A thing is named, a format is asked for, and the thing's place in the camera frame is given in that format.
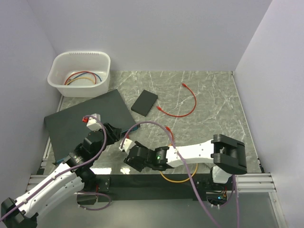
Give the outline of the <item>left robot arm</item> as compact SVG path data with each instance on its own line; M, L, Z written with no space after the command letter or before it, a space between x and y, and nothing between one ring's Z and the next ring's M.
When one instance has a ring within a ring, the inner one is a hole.
M22 196L1 204L0 220L8 228L35 228L55 206L76 192L92 190L96 175L91 166L108 145L121 138L121 129L105 123L91 131L43 181Z

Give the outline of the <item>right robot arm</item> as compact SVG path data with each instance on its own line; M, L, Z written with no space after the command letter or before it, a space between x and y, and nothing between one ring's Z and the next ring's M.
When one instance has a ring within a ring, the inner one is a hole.
M127 154L124 163L138 172L145 167L165 171L184 164L215 164L209 177L209 185L215 190L221 189L230 176L247 174L245 144L222 134L215 134L206 142L176 149L163 146L151 150L139 142L125 139L119 149Z

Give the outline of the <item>large black network switch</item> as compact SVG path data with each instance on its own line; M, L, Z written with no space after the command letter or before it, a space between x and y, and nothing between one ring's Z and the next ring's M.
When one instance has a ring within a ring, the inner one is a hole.
M122 133L135 125L135 120L117 89L46 116L46 128L57 164L90 133L82 121L89 114L99 114L102 123L120 128Z

